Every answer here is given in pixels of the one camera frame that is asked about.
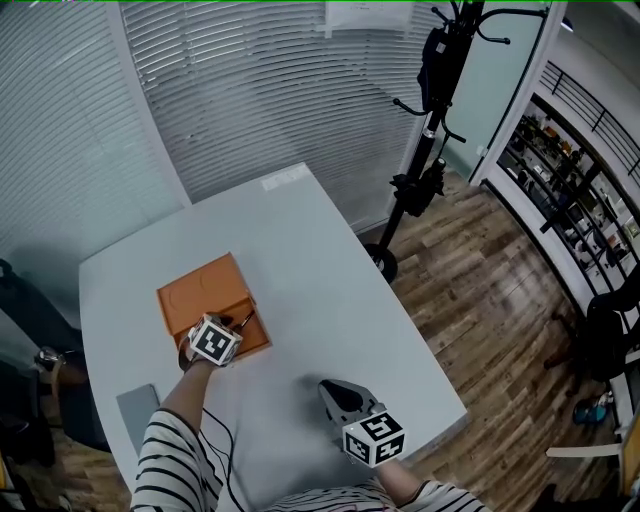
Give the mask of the blue bottle bag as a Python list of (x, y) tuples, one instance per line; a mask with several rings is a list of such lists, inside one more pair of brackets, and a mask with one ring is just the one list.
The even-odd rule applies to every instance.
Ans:
[(575, 425), (599, 425), (604, 422), (609, 414), (613, 397), (605, 393), (599, 397), (579, 400), (572, 412), (572, 420)]

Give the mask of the white table label sticker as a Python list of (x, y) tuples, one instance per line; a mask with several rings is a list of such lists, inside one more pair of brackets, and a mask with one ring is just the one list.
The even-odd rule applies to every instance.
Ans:
[(265, 191), (270, 191), (305, 178), (310, 174), (309, 168), (304, 163), (301, 163), (269, 175), (261, 180), (261, 185)]

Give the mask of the black railing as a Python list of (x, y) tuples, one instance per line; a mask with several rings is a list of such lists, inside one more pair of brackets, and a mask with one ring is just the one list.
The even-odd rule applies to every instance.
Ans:
[(640, 139), (555, 63), (482, 184), (579, 311), (640, 265)]

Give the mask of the person's left forearm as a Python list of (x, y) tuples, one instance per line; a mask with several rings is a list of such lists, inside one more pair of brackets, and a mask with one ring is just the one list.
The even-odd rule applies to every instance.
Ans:
[(192, 429), (201, 427), (209, 379), (216, 366), (206, 359), (192, 363), (160, 405), (181, 417)]

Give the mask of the black coat rack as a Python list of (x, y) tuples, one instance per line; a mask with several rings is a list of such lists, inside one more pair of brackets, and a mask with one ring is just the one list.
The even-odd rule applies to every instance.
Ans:
[[(441, 25), (436, 28), (444, 28), (449, 34), (456, 35), (461, 39), (461, 54), (464, 57), (464, 65), (475, 36), (479, 36), (482, 40), (488, 43), (501, 45), (509, 45), (511, 43), (511, 40), (508, 37), (486, 36), (482, 32), (481, 26), (487, 20), (499, 15), (527, 16), (542, 19), (546, 17), (546, 8), (517, 9), (502, 7), (486, 12), (484, 10), (484, 0), (460, 0), (459, 2), (456, 0), (449, 0), (449, 3), (451, 4), (452, 9), (452, 14), (450, 16), (445, 15), (441, 9), (437, 7), (432, 7), (431, 12), (441, 20)], [(464, 66), (462, 67), (457, 86), (462, 76), (463, 68)], [(428, 161), (438, 131), (444, 132), (443, 141), (445, 143), (449, 142), (449, 140), (455, 140), (460, 143), (466, 142), (464, 137), (454, 133), (446, 123), (447, 113), (452, 107), (453, 96), (448, 104), (438, 105), (434, 111), (429, 113), (425, 113), (423, 108), (420, 111), (414, 110), (398, 98), (393, 100), (393, 104), (395, 106), (424, 120), (421, 134), (411, 158), (409, 168), (406, 172), (400, 174), (407, 174), (409, 177), (419, 178), (422, 173), (432, 165), (432, 162), (435, 159), (442, 158), (438, 155), (432, 162)], [(397, 276), (398, 262), (394, 254), (389, 249), (389, 246), (404, 215), (408, 214), (404, 212), (400, 202), (395, 198), (395, 204), (380, 240), (377, 243), (367, 243), (364, 245), (366, 252), (371, 257), (387, 283), (392, 283)]]

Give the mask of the wooden desk with white legs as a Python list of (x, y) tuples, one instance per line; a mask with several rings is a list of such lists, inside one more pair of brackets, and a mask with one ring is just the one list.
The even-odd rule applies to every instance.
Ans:
[(620, 469), (620, 492), (632, 499), (640, 499), (640, 408), (617, 444), (584, 447), (550, 447), (548, 458), (606, 458), (616, 457)]

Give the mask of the orange box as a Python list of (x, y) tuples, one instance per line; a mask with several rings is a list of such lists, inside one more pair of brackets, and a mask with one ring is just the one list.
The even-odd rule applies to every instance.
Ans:
[(176, 345), (205, 313), (228, 315), (242, 322), (255, 315), (240, 332), (236, 357), (246, 358), (271, 346), (257, 305), (232, 254), (227, 253), (157, 290), (162, 316)]

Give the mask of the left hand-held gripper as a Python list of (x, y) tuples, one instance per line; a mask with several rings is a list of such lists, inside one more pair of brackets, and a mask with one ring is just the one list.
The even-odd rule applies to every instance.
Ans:
[(206, 360), (217, 367), (228, 365), (243, 341), (246, 321), (235, 323), (228, 315), (205, 313), (178, 346), (178, 364), (186, 372), (195, 362)]

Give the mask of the white door frame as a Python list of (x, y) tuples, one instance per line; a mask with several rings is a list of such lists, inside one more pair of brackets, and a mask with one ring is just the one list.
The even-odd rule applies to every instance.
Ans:
[(552, 0), (546, 8), (546, 17), (541, 23), (541, 28), (522, 77), (491, 139), (485, 156), (479, 160), (468, 179), (470, 185), (478, 186), (487, 177), (515, 131), (545, 69), (551, 50), (560, 32), (565, 12), (566, 4), (557, 0)]

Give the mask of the black hanging bag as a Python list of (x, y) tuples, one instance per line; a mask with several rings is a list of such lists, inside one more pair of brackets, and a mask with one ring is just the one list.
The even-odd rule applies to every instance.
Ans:
[(417, 76), (425, 113), (450, 102), (464, 66), (460, 43), (459, 37), (449, 34), (444, 28), (434, 28), (430, 32)]

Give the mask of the person's striped shirt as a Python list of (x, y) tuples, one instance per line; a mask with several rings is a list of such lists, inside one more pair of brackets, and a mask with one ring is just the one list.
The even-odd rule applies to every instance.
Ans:
[[(216, 512), (222, 480), (197, 434), (166, 409), (157, 410), (145, 432), (131, 512)], [(263, 512), (491, 512), (471, 492), (425, 480), (420, 493), (396, 505), (378, 478), (355, 486), (312, 489), (290, 495)]]

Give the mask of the black high-back office chair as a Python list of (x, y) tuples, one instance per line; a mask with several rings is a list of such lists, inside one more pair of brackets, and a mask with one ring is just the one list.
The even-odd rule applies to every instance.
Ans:
[[(26, 334), (38, 351), (43, 347), (58, 352), (74, 351), (67, 358), (78, 366), (82, 365), (88, 373), (81, 330), (72, 326), (38, 288), (16, 274), (10, 263), (1, 258), (0, 310)], [(99, 419), (90, 379), (84, 385), (62, 388), (55, 403), (67, 437), (95, 450), (111, 451)]]

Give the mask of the grey notebook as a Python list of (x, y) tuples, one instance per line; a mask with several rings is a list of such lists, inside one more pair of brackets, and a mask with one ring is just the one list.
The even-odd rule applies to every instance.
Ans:
[(151, 416), (160, 402), (152, 384), (145, 384), (116, 397), (116, 401), (132, 445), (139, 455)]

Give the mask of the person's right forearm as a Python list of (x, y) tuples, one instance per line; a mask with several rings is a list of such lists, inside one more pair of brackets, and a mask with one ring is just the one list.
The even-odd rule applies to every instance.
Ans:
[(397, 459), (378, 465), (375, 473), (386, 493), (398, 506), (411, 501), (423, 486), (423, 481)]

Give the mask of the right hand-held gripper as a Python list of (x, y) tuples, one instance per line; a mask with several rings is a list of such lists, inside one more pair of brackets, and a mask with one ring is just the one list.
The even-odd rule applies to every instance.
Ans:
[(406, 431), (368, 388), (339, 379), (323, 379), (318, 392), (328, 419), (339, 425), (341, 414), (369, 414), (340, 427), (342, 451), (368, 468), (399, 457), (405, 449)]

